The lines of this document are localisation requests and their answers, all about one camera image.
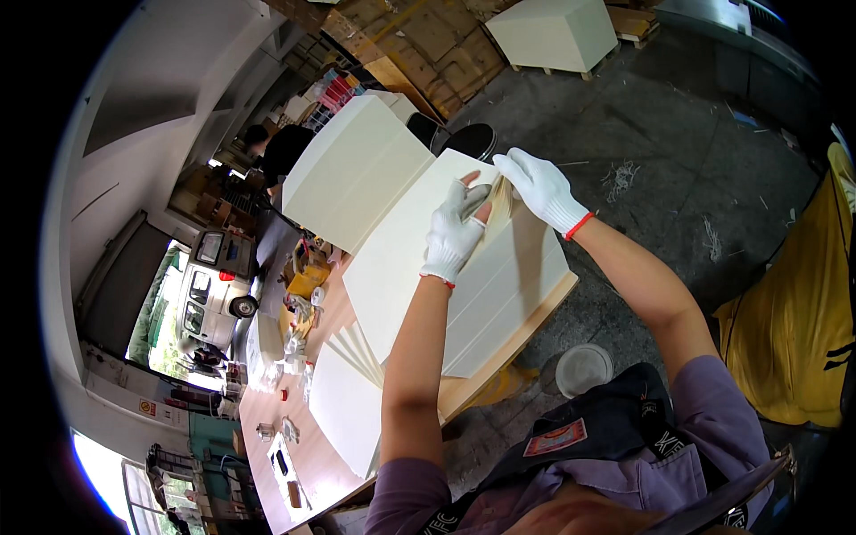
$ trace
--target hand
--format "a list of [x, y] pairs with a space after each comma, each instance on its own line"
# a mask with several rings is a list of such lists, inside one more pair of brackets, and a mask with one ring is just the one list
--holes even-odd
[[508, 178], [533, 214], [570, 240], [593, 214], [571, 195], [571, 184], [552, 162], [518, 148], [496, 154], [493, 164]]
[[[479, 171], [473, 171], [460, 180], [452, 181], [445, 202], [431, 214], [431, 231], [425, 237], [428, 254], [419, 274], [437, 276], [450, 288], [455, 287], [455, 279], [484, 234], [490, 215], [490, 203], [484, 202], [490, 186], [469, 187], [478, 176]], [[463, 221], [464, 214], [477, 205], [481, 207], [476, 213]]]

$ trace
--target black apron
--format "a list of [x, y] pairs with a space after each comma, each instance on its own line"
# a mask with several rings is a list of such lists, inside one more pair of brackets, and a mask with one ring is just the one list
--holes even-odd
[[[475, 490], [438, 509], [419, 533], [453, 532], [486, 489], [527, 474], [533, 476], [558, 461], [621, 461], [644, 447], [665, 459], [690, 443], [674, 425], [669, 394], [657, 370], [645, 362], [630, 366], [612, 381], [589, 389], [535, 420], [526, 438], [506, 452]], [[698, 457], [708, 492], [728, 482], [701, 451]], [[743, 505], [717, 523], [746, 527], [747, 522]]]

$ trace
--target van wheel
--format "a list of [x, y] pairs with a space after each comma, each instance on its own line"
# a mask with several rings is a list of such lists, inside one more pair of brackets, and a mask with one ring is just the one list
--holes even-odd
[[229, 305], [229, 312], [238, 318], [252, 318], [259, 309], [259, 302], [251, 295], [236, 297]]

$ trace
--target van window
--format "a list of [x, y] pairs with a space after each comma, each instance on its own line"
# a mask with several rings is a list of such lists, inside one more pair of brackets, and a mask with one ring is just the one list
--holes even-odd
[[208, 290], [211, 289], [211, 277], [202, 271], [193, 273], [193, 280], [190, 283], [190, 297], [204, 305], [208, 302]]
[[205, 312], [201, 306], [188, 301], [187, 308], [184, 311], [184, 328], [198, 335], [202, 331], [202, 317], [204, 315]]
[[222, 243], [222, 232], [206, 232], [199, 243], [199, 252], [196, 253], [196, 259], [206, 264], [216, 264], [217, 257], [220, 256], [220, 244]]

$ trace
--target scattered string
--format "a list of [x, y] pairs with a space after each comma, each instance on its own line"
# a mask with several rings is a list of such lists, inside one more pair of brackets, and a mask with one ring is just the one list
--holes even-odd
[[633, 178], [636, 172], [641, 168], [641, 165], [633, 167], [633, 162], [624, 160], [619, 167], [612, 164], [612, 169], [600, 181], [604, 186], [609, 187], [609, 193], [606, 196], [606, 202], [614, 203], [633, 185]]
[[719, 234], [713, 229], [707, 216], [702, 216], [704, 219], [704, 231], [707, 233], [707, 239], [710, 243], [702, 242], [702, 245], [710, 249], [710, 261], [714, 264], [722, 258], [722, 243], [719, 241]]

